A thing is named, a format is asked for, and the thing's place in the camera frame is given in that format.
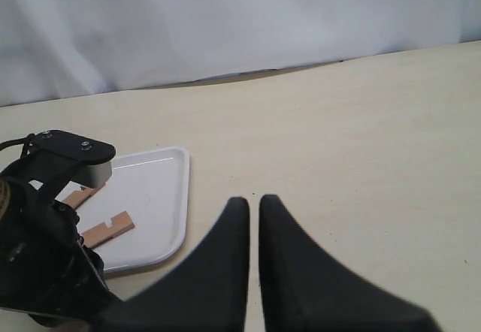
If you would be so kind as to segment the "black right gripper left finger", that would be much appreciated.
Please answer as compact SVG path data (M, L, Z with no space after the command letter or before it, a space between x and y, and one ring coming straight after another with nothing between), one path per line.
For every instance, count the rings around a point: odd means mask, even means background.
M197 247L162 279L105 310L92 331L242 331L250 272L250 208L230 198Z

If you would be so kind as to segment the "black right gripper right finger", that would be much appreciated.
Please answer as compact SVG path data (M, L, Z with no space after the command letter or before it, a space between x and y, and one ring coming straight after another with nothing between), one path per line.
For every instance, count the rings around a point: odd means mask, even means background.
M267 331L438 331L431 313L353 273L276 195L259 205L259 279Z

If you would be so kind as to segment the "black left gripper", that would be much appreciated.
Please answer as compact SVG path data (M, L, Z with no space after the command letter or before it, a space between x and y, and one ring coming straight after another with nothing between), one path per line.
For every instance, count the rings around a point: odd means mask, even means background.
M1 308L45 327L98 321L120 299L104 280L104 263L77 230L78 215L56 196L81 169L68 162L35 189L25 167L1 175Z

